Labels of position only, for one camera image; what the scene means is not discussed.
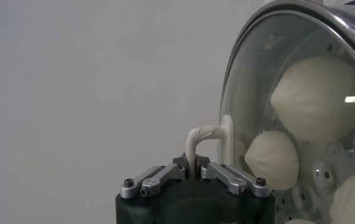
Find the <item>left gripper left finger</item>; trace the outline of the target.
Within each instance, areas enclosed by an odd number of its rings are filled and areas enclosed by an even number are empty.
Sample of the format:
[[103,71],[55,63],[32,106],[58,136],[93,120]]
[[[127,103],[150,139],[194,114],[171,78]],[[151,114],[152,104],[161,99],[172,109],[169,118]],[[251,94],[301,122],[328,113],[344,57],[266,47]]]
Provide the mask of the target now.
[[167,166],[153,166],[134,178],[127,178],[120,188],[121,198],[153,197],[171,180],[184,180],[187,177],[185,154],[174,158]]

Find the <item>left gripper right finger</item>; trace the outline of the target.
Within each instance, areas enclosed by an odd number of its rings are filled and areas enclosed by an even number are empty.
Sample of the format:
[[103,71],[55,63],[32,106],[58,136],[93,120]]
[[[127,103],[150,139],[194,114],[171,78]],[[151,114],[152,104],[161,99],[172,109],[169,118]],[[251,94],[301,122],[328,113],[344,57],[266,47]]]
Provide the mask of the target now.
[[218,190],[227,190],[233,195],[250,194],[256,198],[268,198],[269,186],[264,178],[255,178],[247,172],[236,168],[211,162],[208,157],[196,157],[195,195],[207,196],[217,194]]

